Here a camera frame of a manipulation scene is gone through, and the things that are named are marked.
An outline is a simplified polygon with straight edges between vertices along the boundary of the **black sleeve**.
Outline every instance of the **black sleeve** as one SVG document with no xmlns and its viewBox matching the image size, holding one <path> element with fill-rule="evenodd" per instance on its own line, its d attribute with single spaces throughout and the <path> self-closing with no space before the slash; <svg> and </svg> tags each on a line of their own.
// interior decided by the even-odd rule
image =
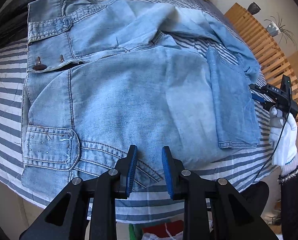
<svg viewBox="0 0 298 240">
<path fill-rule="evenodd" d="M 281 185 L 281 225 L 284 240 L 298 240 L 298 173 Z"/>
</svg>

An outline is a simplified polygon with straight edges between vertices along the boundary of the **black cable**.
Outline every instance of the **black cable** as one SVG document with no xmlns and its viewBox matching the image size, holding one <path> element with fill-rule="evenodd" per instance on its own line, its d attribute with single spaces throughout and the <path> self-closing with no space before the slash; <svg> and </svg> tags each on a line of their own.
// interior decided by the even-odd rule
<svg viewBox="0 0 298 240">
<path fill-rule="evenodd" d="M 287 119 L 288 119 L 288 116 L 289 116 L 290 111 L 291 111 L 291 101 L 292 101 L 292 90 L 291 90 L 291 88 L 290 88 L 289 92 L 290 92 L 290 106 L 289 106 L 289 110 L 288 110 L 288 112 L 287 112 L 287 116 L 286 116 L 285 122 L 284 122 L 284 124 L 283 124 L 283 126 L 282 126 L 282 130 L 281 130 L 281 134 L 280 134 L 280 136 L 279 136 L 279 140 L 278 140 L 278 142 L 276 143 L 275 149 L 273 150 L 273 152 L 272 152 L 270 158 L 268 158 L 268 160 L 265 162 L 265 164 L 261 167 L 261 169 L 259 170 L 259 172 L 258 172 L 257 175 L 255 176 L 255 178 L 253 179 L 252 183 L 253 183 L 253 182 L 256 180 L 256 178 L 259 176 L 260 172 L 261 172 L 262 169 L 265 167 L 265 165 L 267 165 L 268 162 L 272 159 L 272 157 L 273 157 L 273 155 L 274 155 L 274 153 L 275 153 L 275 151 L 276 151 L 276 148 L 277 148 L 278 145 L 279 145 L 279 142 L 280 142 L 280 140 L 281 140 L 281 137 L 282 137 L 282 133 L 283 133 L 284 127 L 285 127 L 285 125 L 286 125 L 286 123 L 287 123 Z"/>
</svg>

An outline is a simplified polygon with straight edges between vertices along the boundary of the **striped bedsheet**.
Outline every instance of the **striped bedsheet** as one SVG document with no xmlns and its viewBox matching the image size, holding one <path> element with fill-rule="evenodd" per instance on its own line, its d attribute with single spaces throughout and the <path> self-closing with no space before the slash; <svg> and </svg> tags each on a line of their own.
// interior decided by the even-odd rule
<svg viewBox="0 0 298 240">
<path fill-rule="evenodd" d="M 223 15 L 211 3 L 202 0 L 145 1 L 168 2 L 179 7 L 201 9 L 214 15 L 230 29 Z M 230 31 L 235 36 L 237 35 L 233 30 L 230 29 Z M 184 39 L 175 35 L 173 38 L 182 47 L 196 49 L 202 57 L 205 57 L 207 48 L 213 46 L 225 60 L 233 64 L 237 63 L 236 58 L 222 44 L 209 39 Z M 23 172 L 21 102 L 23 82 L 27 75 L 26 66 L 26 39 L 13 42 L 8 47 L 0 49 L 0 181 L 27 201 L 44 208 L 51 199 L 21 184 Z M 262 73 L 260 73 L 257 84 L 266 84 Z M 272 153 L 268 143 L 269 115 L 256 102 L 255 110 L 261 128 L 261 144 L 256 149 L 241 150 L 234 155 L 201 167 L 200 170 L 195 171 L 199 176 L 205 179 L 225 177 L 239 191 L 253 183 L 255 175 Z M 275 166 L 269 162 L 256 181 L 270 174 L 274 169 Z M 127 201 L 117 200 L 116 218 L 120 222 L 146 223 L 183 213 L 183 209 L 183 201 L 170 200 L 165 183 L 159 182 L 140 192 L 133 192 Z"/>
</svg>

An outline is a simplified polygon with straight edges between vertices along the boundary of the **plant pot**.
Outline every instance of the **plant pot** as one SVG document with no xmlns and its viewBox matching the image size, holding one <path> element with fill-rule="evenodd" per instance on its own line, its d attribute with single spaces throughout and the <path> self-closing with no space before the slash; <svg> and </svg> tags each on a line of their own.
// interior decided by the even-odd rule
<svg viewBox="0 0 298 240">
<path fill-rule="evenodd" d="M 251 3 L 248 7 L 248 11 L 250 14 L 255 15 L 256 13 L 258 13 L 261 10 L 261 8 L 255 3 Z"/>
<path fill-rule="evenodd" d="M 281 33 L 279 27 L 275 24 L 275 22 L 270 22 L 269 26 L 266 27 L 266 30 L 272 37 Z"/>
</svg>

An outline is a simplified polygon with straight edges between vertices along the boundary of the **brown button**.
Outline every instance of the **brown button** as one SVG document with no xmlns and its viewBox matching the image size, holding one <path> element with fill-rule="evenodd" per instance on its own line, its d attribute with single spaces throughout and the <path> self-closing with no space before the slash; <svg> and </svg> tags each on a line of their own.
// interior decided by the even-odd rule
<svg viewBox="0 0 298 240">
<path fill-rule="evenodd" d="M 41 70 L 45 70 L 47 68 L 46 65 L 44 64 L 37 64 L 36 66 L 33 66 L 33 70 L 37 70 L 37 71 L 41 71 Z"/>
</svg>

